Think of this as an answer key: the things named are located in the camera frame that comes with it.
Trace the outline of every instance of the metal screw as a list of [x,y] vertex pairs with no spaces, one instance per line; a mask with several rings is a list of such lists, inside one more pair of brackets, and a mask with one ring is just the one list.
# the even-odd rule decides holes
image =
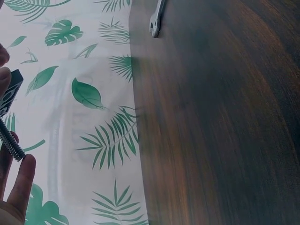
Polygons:
[[0,119],[0,138],[15,160],[19,162],[25,157],[25,152],[19,146],[13,135],[8,131],[8,128],[5,126],[2,119]]

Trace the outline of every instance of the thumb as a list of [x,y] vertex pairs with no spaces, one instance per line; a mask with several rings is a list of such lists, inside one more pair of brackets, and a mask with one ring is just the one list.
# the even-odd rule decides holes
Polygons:
[[9,68],[0,68],[0,99],[3,98],[5,91],[7,90],[11,80],[11,72]]

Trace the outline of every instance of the finger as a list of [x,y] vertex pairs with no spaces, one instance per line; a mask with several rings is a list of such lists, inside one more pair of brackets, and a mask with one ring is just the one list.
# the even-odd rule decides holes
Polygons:
[[0,99],[2,99],[11,81],[11,72],[9,68],[0,68]]
[[9,61],[9,54],[6,49],[0,44],[0,67]]
[[[14,132],[11,133],[16,141],[19,142],[18,136]],[[0,150],[0,200],[3,200],[5,186],[8,180],[9,169],[12,161],[12,155],[3,144]]]
[[26,155],[20,165],[15,185],[7,199],[7,203],[15,207],[21,213],[23,221],[25,220],[35,168],[35,158],[30,154]]

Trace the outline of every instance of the fabric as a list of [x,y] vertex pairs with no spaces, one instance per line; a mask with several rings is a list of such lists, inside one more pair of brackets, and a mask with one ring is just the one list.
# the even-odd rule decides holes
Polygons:
[[[3,118],[37,160],[26,225],[148,224],[131,0],[5,0],[0,43],[24,82]],[[14,162],[5,198],[19,164]]]

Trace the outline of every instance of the wood grain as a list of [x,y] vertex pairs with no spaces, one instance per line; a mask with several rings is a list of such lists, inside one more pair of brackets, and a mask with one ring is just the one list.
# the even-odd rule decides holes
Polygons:
[[300,2],[133,1],[151,225],[300,223]]

